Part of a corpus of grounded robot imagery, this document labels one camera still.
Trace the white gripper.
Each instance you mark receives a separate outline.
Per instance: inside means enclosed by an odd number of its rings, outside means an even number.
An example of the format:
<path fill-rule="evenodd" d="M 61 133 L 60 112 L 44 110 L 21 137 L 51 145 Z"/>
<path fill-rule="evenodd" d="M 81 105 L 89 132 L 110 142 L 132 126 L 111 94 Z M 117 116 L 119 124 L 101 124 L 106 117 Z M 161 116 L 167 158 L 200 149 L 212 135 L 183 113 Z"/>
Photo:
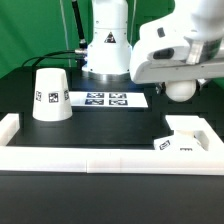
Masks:
<path fill-rule="evenodd" d="M 166 92 L 169 81 L 197 80 L 202 90 L 207 79 L 224 77 L 224 52 L 219 52 L 224 25 L 220 18 L 168 15 L 140 28 L 130 62 L 133 82 L 156 83 Z"/>

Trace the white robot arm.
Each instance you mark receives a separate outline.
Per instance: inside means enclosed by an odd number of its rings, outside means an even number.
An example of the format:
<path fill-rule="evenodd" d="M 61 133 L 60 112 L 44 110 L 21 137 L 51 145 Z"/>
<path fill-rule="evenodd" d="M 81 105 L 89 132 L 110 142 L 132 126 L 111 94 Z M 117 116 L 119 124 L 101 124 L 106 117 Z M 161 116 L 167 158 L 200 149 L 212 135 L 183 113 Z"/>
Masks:
<path fill-rule="evenodd" d="M 83 72 L 98 79 L 128 74 L 163 84 L 170 97 L 191 97 L 196 82 L 224 77 L 224 0 L 174 0 L 174 11 L 140 26 L 127 41 L 126 0 L 92 0 L 93 40 Z"/>

